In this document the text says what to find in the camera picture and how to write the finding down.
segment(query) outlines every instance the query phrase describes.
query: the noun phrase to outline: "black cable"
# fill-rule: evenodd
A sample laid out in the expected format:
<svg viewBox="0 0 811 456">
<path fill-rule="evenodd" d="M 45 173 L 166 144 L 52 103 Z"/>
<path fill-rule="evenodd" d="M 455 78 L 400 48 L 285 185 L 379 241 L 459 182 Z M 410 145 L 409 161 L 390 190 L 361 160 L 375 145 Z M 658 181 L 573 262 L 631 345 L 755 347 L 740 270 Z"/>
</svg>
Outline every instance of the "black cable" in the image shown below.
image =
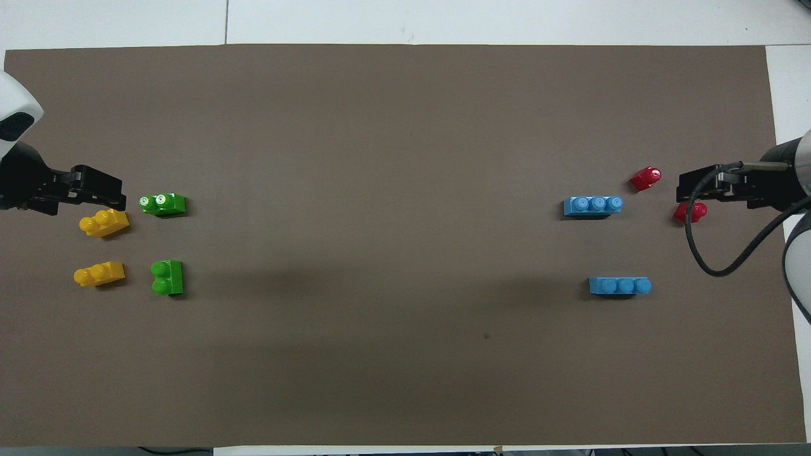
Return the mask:
<svg viewBox="0 0 811 456">
<path fill-rule="evenodd" d="M 760 245 L 761 242 L 763 242 L 763 239 L 765 239 L 766 236 L 771 234 L 771 232 L 774 231 L 775 228 L 780 226 L 780 224 L 785 222 L 786 219 L 789 218 L 790 216 L 798 213 L 802 209 L 806 209 L 809 206 L 811 206 L 811 196 L 806 196 L 802 200 L 797 201 L 790 208 L 786 209 L 780 215 L 775 217 L 775 219 L 769 222 L 768 225 L 764 226 L 763 229 L 760 231 L 760 233 L 757 233 L 757 235 L 752 239 L 752 242 L 750 242 L 749 245 L 746 246 L 746 248 L 740 253 L 740 255 L 738 255 L 737 258 L 735 258 L 735 260 L 729 266 L 720 270 L 712 269 L 704 261 L 701 254 L 698 253 L 696 243 L 693 240 L 693 226 L 692 226 L 693 205 L 695 204 L 696 199 L 698 198 L 698 194 L 701 192 L 702 188 L 704 188 L 704 186 L 710 180 L 715 179 L 715 176 L 735 168 L 741 168 L 742 166 L 743 162 L 738 161 L 736 163 L 730 163 L 729 165 L 719 166 L 715 170 L 711 171 L 709 174 L 704 176 L 702 180 L 698 182 L 698 185 L 696 185 L 696 187 L 693 189 L 693 193 L 690 194 L 690 198 L 687 201 L 687 213 L 686 218 L 684 220 L 684 234 L 687 236 L 687 244 L 690 247 L 690 252 L 693 253 L 693 258 L 696 259 L 698 266 L 701 267 L 701 269 L 705 273 L 708 273 L 713 277 L 725 277 L 735 272 L 735 270 L 738 269 L 744 263 L 744 261 L 746 261 L 746 259 L 749 258 L 750 255 L 752 255 L 752 252 L 754 252 L 755 248 L 757 248 L 757 246 Z"/>
<path fill-rule="evenodd" d="M 143 451 L 146 451 L 150 454 L 189 454 L 189 453 L 213 453 L 213 450 L 209 450 L 207 448 L 186 448 L 184 450 L 175 450 L 175 451 L 158 451 L 158 450 L 151 450 L 145 446 L 139 446 Z"/>
</svg>

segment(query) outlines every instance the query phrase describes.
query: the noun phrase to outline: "red stud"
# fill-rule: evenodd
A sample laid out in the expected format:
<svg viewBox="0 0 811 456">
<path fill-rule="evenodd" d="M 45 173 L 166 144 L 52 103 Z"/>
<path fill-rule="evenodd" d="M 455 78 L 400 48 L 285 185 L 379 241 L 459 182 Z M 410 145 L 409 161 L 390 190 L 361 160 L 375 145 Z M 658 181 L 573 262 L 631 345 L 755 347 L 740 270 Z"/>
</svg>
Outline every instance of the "red stud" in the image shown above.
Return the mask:
<svg viewBox="0 0 811 456">
<path fill-rule="evenodd" d="M 707 205 L 704 203 L 693 204 L 693 222 L 698 222 L 707 215 Z M 679 204 L 676 211 L 673 213 L 673 218 L 681 220 L 682 223 L 687 222 L 687 203 Z"/>
<path fill-rule="evenodd" d="M 662 178 L 662 171 L 648 166 L 644 170 L 640 170 L 629 181 L 637 188 L 638 191 L 647 190 L 653 184 L 657 183 Z"/>
</svg>

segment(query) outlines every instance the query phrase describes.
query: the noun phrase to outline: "yellow block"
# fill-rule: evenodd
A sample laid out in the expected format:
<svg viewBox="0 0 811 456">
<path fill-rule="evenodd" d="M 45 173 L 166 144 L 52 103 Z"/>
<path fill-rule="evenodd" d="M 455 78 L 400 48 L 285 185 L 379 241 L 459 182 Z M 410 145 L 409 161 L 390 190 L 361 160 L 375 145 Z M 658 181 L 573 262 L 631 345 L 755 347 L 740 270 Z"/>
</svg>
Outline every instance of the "yellow block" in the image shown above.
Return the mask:
<svg viewBox="0 0 811 456">
<path fill-rule="evenodd" d="M 107 261 L 73 273 L 74 282 L 81 286 L 99 286 L 124 278 L 124 265 L 117 261 Z"/>
<path fill-rule="evenodd" d="M 129 225 L 127 213 L 115 209 L 99 211 L 93 217 L 84 217 L 79 220 L 79 228 L 88 236 L 95 238 L 103 238 Z"/>
</svg>

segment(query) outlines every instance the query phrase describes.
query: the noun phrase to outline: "green lego brick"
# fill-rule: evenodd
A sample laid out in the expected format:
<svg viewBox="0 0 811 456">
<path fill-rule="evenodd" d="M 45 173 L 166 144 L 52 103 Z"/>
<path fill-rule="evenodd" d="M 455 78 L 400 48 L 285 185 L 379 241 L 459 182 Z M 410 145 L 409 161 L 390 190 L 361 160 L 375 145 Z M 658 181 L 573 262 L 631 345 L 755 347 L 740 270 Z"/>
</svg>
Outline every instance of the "green lego brick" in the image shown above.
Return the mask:
<svg viewBox="0 0 811 456">
<path fill-rule="evenodd" d="M 146 213 L 152 215 L 170 215 L 186 212 L 186 198 L 177 193 L 161 193 L 160 195 L 144 195 L 138 200 L 138 206 Z"/>
<path fill-rule="evenodd" d="M 152 263 L 149 271 L 155 276 L 152 291 L 156 295 L 179 295 L 183 292 L 183 272 L 180 261 L 156 261 Z"/>
</svg>

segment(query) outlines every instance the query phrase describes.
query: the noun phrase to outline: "brown board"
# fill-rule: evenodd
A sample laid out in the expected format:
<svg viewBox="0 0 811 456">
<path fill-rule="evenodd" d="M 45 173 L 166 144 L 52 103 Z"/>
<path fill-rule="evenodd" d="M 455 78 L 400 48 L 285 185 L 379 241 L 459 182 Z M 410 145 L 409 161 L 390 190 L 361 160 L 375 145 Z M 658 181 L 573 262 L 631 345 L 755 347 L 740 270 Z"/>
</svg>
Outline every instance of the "brown board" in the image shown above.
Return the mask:
<svg viewBox="0 0 811 456">
<path fill-rule="evenodd" d="M 774 145 L 762 47 L 227 45 L 11 51 L 49 166 L 97 207 L 0 213 L 0 444 L 804 441 L 780 234 L 705 275 L 678 174 Z M 636 193 L 645 166 L 664 177 Z M 185 195 L 185 217 L 141 213 Z M 561 201 L 620 195 L 567 220 Z M 776 212 L 709 203 L 730 261 Z M 149 265 L 183 262 L 155 296 Z M 122 261 L 80 288 L 73 271 Z M 646 275 L 601 299 L 589 276 Z"/>
</svg>

